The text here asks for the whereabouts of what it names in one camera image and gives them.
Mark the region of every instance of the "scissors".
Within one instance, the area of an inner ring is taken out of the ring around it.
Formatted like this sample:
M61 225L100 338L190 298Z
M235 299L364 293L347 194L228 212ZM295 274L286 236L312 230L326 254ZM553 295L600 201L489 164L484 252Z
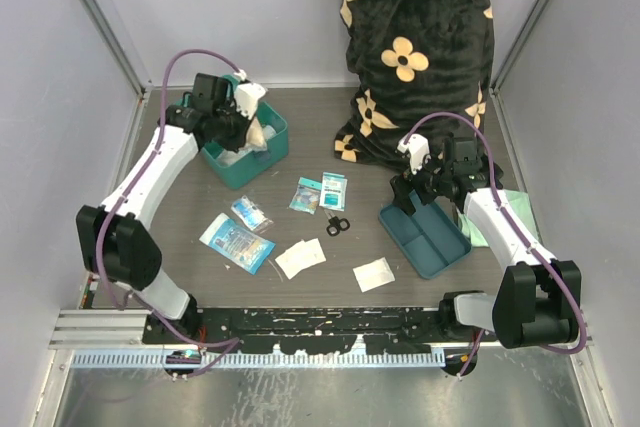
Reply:
M323 209L323 210L324 210L324 213L327 214L327 218L329 219L329 225L327 225L327 234L329 234L331 237L335 237L340 232L349 230L349 227L351 227L351 224L347 219L339 219L330 210L327 210L327 209Z

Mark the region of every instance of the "gray floor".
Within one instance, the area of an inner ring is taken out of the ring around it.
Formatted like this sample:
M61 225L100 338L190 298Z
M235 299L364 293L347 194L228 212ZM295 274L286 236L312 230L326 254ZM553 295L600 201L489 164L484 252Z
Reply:
M121 403L97 400L133 396ZM440 369L70 373L57 427L518 426L589 421L566 356L485 347L462 382Z
M172 92L170 101L179 98ZM178 177L160 206L151 233L163 253L163 267L176 283L208 307L349 307L436 306L448 291L479 289L495 293L501 271L488 249L475 249L469 257L434 280L421 279L378 221L378 212L390 203L391 171L351 164L333 158L333 138L349 115L353 89L274 89L269 103L289 123L289 156L261 174L246 187L232 191L198 157ZM136 146L140 156L151 139L159 109L159 93L151 96ZM504 146L498 120L491 106L485 133L496 162L505 170L505 187L515 188L515 179ZM326 232L327 219L288 208L300 176L321 179L322 172L347 176L345 217L351 229L335 238ZM276 243L274 259L300 239L319 238L327 262L287 280L268 262L255 276L239 267L227 270L225 260L198 241L209 223L230 211L231 202L248 195L258 202L275 224L264 237ZM447 211L451 208L443 204ZM354 267L386 257L396 281L361 293ZM98 293L95 304L108 306Z

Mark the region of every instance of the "black blanket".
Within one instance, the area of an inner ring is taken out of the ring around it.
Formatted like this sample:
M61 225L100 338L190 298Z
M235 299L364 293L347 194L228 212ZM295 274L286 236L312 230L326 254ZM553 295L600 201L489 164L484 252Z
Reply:
M456 112L481 127L494 50L489 0L342 0L340 15L360 89L336 135L336 157L402 171L398 141L425 115ZM457 127L436 119L419 133L437 155Z

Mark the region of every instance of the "medical supply packet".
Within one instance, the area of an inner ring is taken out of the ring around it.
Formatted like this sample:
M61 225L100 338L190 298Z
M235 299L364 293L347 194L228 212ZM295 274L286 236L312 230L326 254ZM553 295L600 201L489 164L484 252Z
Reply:
M220 214L200 236L208 245L250 274L255 274L276 244L258 237L238 225L226 214Z
M311 215L315 214L320 202L321 190L322 184L320 182L300 177L298 188L289 204L289 208L299 212L307 212Z
M273 221L264 215L260 207L246 195L231 204L231 210L240 217L240 220L244 222L244 225L246 225L251 232L262 232L273 224Z
M347 194L347 178L344 175L325 172L322 174L320 207L329 210L344 211Z

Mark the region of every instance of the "teal storage box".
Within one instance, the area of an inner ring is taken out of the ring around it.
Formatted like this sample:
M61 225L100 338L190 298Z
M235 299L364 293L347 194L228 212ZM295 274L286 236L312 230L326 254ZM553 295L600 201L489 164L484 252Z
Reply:
M437 203L422 205L415 192L411 202L416 208L411 217L388 205L379 219L418 274L433 279L469 255L471 243Z
M229 76L225 78L234 86L237 84L234 78ZM289 130L284 118L264 101L258 105L257 116L263 127L270 125L276 131L275 135L267 140L266 151L251 152L229 166L222 165L216 160L224 149L215 142L205 145L201 151L207 163L230 189L236 190L243 187L289 153Z

